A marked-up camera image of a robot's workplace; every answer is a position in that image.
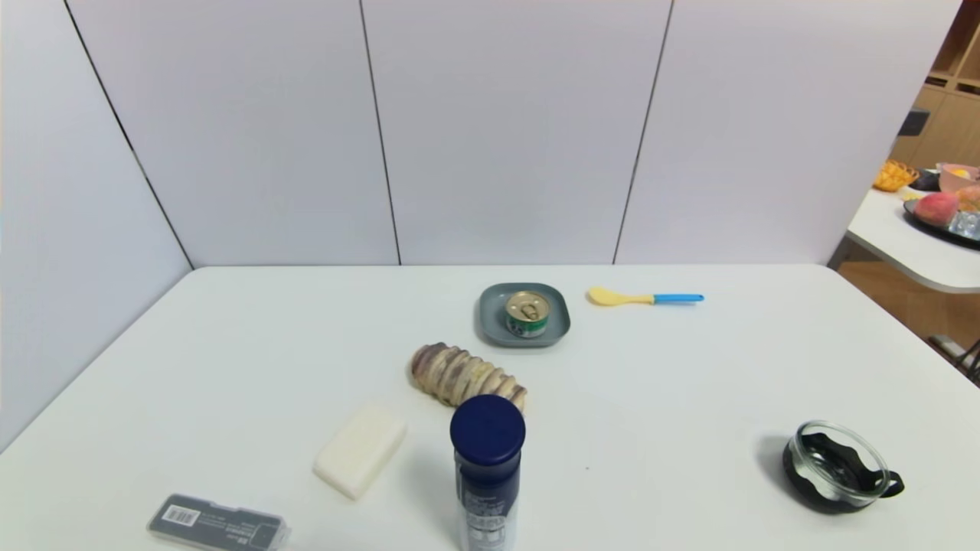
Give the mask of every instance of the peach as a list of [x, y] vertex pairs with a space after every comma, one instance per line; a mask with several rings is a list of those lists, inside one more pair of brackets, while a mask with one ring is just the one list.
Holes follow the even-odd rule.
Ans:
[[959, 210], [959, 199], [954, 193], [930, 193], [915, 204], [915, 217], [930, 225], [946, 226], [953, 221]]
[[980, 211], [980, 185], [967, 185], [956, 192], [961, 211]]

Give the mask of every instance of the tin can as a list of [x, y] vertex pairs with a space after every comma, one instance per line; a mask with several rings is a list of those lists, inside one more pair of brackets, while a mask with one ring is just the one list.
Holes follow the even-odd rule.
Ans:
[[513, 550], [524, 416], [509, 400], [481, 394], [456, 410], [449, 435], [463, 551]]
[[545, 332], [551, 304], [538, 293], [520, 291], [507, 299], [504, 315], [511, 333], [521, 338], [534, 338]]

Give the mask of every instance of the barcode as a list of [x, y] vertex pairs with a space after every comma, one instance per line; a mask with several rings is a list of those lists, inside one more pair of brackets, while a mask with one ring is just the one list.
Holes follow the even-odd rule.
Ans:
[[201, 516], [200, 511], [194, 511], [193, 509], [184, 509], [183, 507], [177, 507], [176, 505], [170, 505], [167, 507], [167, 512], [164, 513], [164, 520], [170, 521], [172, 523], [177, 523], [184, 526], [194, 526], [197, 522], [197, 518]]

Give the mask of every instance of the fruit plate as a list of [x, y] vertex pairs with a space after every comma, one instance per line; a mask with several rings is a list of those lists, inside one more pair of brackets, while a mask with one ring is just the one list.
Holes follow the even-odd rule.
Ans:
[[[548, 317], [545, 332], [534, 338], [521, 338], [507, 329], [504, 305], [507, 299], [518, 291], [531, 291], [545, 297], [551, 304], [552, 312]], [[564, 297], [557, 289], [544, 283], [497, 283], [487, 287], [480, 295], [479, 325], [483, 338], [498, 346], [509, 348], [541, 348], [551, 346], [562, 340], [571, 327], [568, 307]]]
[[[961, 235], [959, 233], [955, 233], [953, 231], [950, 231], [950, 227], [953, 224], [956, 223], [956, 219], [954, 219], [954, 221], [950, 224], [950, 226], [947, 226], [947, 227], [939, 227], [937, 225], [927, 224], [927, 223], [923, 222], [922, 220], [916, 218], [915, 217], [915, 205], [917, 203], [918, 203], [918, 199], [910, 199], [910, 200], [906, 201], [905, 204], [904, 204], [904, 206], [906, 208], [906, 221], [908, 221], [909, 224], [914, 225], [915, 227], [921, 229], [922, 231], [924, 231], [924, 232], [926, 232], [926, 233], [928, 233], [930, 235], [933, 235], [935, 237], [939, 237], [940, 239], [943, 239], [944, 241], [949, 241], [951, 243], [955, 243], [956, 245], [960, 245], [960, 246], [967, 247], [967, 248], [970, 248], [970, 249], [980, 250], [980, 239], [976, 239], [976, 238], [972, 238], [972, 237], [967, 237], [965, 235]], [[963, 212], [960, 212], [960, 213], [957, 213], [956, 215], [957, 216], [961, 216], [962, 214], [963, 214]]]

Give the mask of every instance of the twisted bread loaf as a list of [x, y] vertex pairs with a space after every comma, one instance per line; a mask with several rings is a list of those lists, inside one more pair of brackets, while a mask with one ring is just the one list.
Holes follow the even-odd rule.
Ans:
[[524, 411], [527, 389], [517, 384], [513, 376], [443, 342], [426, 344], [416, 351], [412, 378], [419, 388], [447, 406], [459, 406], [478, 394], [496, 394]]

